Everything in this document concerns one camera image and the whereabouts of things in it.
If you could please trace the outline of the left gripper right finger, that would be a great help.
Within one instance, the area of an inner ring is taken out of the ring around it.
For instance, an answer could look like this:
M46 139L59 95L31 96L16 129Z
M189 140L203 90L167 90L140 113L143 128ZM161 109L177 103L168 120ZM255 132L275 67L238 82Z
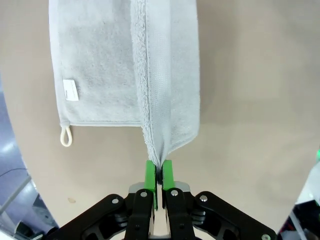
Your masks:
M197 240L195 230L215 240L275 240L276 232L210 191L193 195L188 184L174 180L172 161L161 169L162 206L170 239Z

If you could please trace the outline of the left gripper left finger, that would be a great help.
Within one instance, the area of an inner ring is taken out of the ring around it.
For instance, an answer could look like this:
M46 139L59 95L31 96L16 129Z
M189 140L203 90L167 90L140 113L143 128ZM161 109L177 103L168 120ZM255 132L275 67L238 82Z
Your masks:
M126 197L110 194L65 224L51 230L48 240L110 240L125 232L126 240L148 240L154 232L156 167L146 162L144 182L130 187Z

